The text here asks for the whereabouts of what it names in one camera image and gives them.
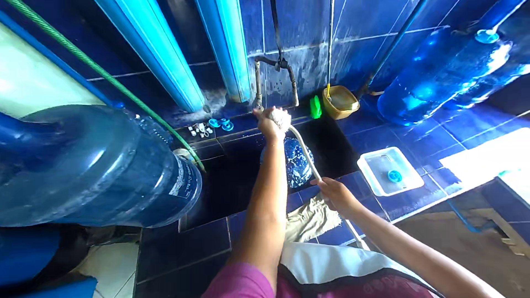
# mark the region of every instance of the green hose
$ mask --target green hose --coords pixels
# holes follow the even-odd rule
[[[6,0],[9,4],[11,4],[14,8],[19,10],[22,14],[27,16],[30,20],[35,22],[39,27],[46,32],[46,34],[53,37],[55,40],[57,40],[63,47],[67,48],[72,54],[74,54],[79,60],[83,61],[84,63],[88,64],[92,69],[94,69],[97,73],[99,73],[103,78],[105,78],[107,81],[109,81],[114,87],[116,87],[119,91],[121,91],[123,94],[128,96],[130,99],[132,99],[133,102],[135,102],[139,107],[141,107],[149,116],[156,119],[160,124],[162,124],[165,128],[167,128],[173,135],[176,136],[177,139],[186,147],[186,149],[191,153],[191,156],[195,159],[201,170],[206,172],[204,165],[200,161],[199,157],[195,153],[195,151],[191,148],[191,146],[184,141],[184,139],[169,125],[162,117],[160,117],[157,113],[155,113],[152,109],[150,109],[142,100],[136,97],[132,92],[129,91],[125,86],[123,86],[118,80],[116,80],[114,77],[112,77],[105,69],[103,69],[101,66],[99,66],[94,60],[90,59],[87,54],[85,54],[83,51],[81,51],[78,47],[76,47],[71,41],[69,41],[64,35],[62,35],[57,29],[52,27],[48,22],[46,22],[39,14],[37,14],[35,11],[33,11],[29,6],[27,6],[24,2],[20,0]]]

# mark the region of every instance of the wall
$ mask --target wall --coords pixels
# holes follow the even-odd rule
[[[24,117],[65,104],[103,104],[0,23],[0,112]]]
[[[208,118],[204,112],[185,114],[180,110],[142,60],[93,1],[26,0],[30,7],[111,75],[146,102],[174,127]],[[403,67],[412,51],[437,26],[457,25],[478,19],[495,0],[429,0],[374,82],[384,87]],[[182,48],[214,117],[233,117],[250,111],[249,103],[227,102],[223,82],[194,0],[158,0]],[[356,89],[372,69],[392,37],[406,20],[417,0],[336,0],[335,43],[332,84]],[[323,0],[277,0],[278,18],[285,57],[295,69],[302,104],[319,93],[326,80],[329,2]],[[249,62],[265,53],[276,59],[270,3],[240,0]],[[90,80],[106,96],[134,104],[43,33],[7,2],[0,10],[51,49],[73,69]],[[285,71],[262,67],[262,90],[266,106],[290,103],[290,82]]]

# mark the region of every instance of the brush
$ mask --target brush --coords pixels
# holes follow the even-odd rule
[[[304,152],[305,158],[307,159],[307,162],[309,163],[309,166],[311,167],[311,170],[313,171],[313,175],[315,175],[315,178],[318,181],[322,181],[322,177],[320,176],[319,172],[316,170],[315,164],[311,160],[309,156],[309,152],[307,151],[307,148],[304,144],[304,140],[302,139],[302,136],[300,133],[296,130],[296,128],[291,125],[291,115],[286,110],[279,110],[279,109],[273,109],[272,112],[269,114],[269,119],[271,119],[276,125],[278,125],[278,128],[280,128],[280,131],[283,133],[286,133],[288,130],[290,130],[295,137],[298,139],[298,142],[300,142],[300,146],[302,146],[302,151]],[[327,204],[333,204],[328,198],[326,198],[323,193],[319,194],[321,198],[327,203]],[[355,241],[359,244],[360,248],[364,250],[370,250],[366,242],[361,239],[359,236],[359,233],[355,230],[354,226],[351,224],[351,222],[347,219],[344,220],[346,222],[346,226],[350,230],[350,232],[353,234]]]

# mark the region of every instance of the faucet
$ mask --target faucet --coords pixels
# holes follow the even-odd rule
[[[263,104],[262,104],[263,95],[261,94],[260,62],[265,62],[269,65],[274,66],[277,71],[280,71],[280,69],[283,68],[289,72],[289,78],[291,80],[291,85],[293,86],[293,105],[292,106],[298,107],[299,105],[298,91],[296,90],[296,79],[295,79],[295,74],[293,72],[293,68],[287,63],[285,59],[282,59],[281,61],[277,62],[277,61],[268,59],[264,56],[258,56],[254,59],[254,68],[255,68],[255,76],[256,76],[256,98],[254,99],[252,106],[255,109],[259,109],[263,111]]]

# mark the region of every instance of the green sponge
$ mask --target green sponge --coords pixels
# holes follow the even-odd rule
[[[320,100],[317,95],[309,100],[311,106],[311,117],[313,119],[318,119],[322,115],[322,109],[320,108]]]

